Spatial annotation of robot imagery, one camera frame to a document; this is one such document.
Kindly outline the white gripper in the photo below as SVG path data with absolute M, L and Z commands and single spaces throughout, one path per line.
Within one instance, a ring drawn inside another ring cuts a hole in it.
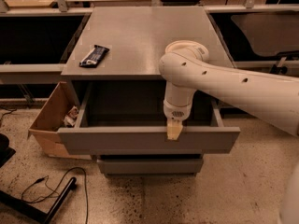
M 191 108 L 191 105 L 179 107 L 164 100 L 164 114 L 168 118 L 166 129 L 169 140 L 178 140 L 183 129 L 182 121 L 189 117 Z

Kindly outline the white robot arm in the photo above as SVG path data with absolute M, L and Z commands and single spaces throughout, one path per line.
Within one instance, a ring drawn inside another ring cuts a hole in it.
M 299 135 L 299 78 L 221 67 L 201 45 L 171 44 L 159 61 L 166 80 L 167 138 L 178 139 L 192 98 L 202 91 L 293 136 Z

